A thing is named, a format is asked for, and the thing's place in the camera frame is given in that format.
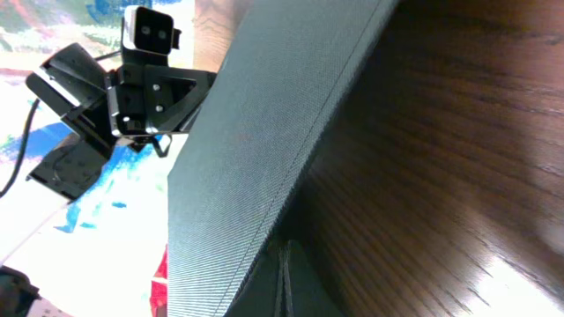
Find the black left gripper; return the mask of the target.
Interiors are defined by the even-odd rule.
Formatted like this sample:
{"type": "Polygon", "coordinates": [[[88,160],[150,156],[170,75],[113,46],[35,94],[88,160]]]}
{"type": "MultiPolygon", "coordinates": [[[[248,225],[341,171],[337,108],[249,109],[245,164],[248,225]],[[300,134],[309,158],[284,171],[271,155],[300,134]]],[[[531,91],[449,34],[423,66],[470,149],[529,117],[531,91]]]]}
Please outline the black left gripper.
{"type": "Polygon", "coordinates": [[[158,65],[126,63],[105,77],[112,134],[135,152],[158,136],[188,134],[217,74],[158,65]]]}

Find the black storage box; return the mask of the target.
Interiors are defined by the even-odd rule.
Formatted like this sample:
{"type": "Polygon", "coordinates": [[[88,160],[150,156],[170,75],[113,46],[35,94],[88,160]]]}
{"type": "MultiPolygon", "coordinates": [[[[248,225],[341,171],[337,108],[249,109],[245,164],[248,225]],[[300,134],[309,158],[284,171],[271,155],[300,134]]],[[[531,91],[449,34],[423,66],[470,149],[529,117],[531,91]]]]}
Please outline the black storage box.
{"type": "Polygon", "coordinates": [[[231,307],[393,0],[259,0],[168,175],[171,316],[231,307]]]}

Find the red Hacks candy bag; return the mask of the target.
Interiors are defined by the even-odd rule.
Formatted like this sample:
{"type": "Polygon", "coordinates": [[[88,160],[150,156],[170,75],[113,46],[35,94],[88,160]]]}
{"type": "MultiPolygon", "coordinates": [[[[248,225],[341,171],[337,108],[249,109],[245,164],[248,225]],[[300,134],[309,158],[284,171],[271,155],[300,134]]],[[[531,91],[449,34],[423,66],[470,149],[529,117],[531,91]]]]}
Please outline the red Hacks candy bag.
{"type": "Polygon", "coordinates": [[[160,264],[151,279],[151,295],[149,303],[152,317],[167,316],[167,290],[168,290],[168,246],[165,246],[160,264]]]}

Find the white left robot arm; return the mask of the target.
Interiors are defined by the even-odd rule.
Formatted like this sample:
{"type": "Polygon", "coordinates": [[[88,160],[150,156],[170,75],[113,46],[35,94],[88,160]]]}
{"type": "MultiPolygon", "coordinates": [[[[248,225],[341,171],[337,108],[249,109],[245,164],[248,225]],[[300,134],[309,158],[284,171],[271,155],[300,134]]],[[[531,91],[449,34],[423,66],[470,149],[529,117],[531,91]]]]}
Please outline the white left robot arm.
{"type": "Polygon", "coordinates": [[[51,136],[48,129],[26,126],[12,147],[18,153],[15,162],[39,160],[26,178],[67,201],[64,232],[79,225],[81,210],[126,207],[124,199],[109,195],[111,172],[136,167],[137,154],[166,157],[162,141],[189,133],[216,77],[171,68],[168,52],[158,48],[121,48],[119,53],[122,65],[105,70],[74,43],[26,74],[31,108],[44,104],[59,119],[56,129],[66,134],[51,136]]]}

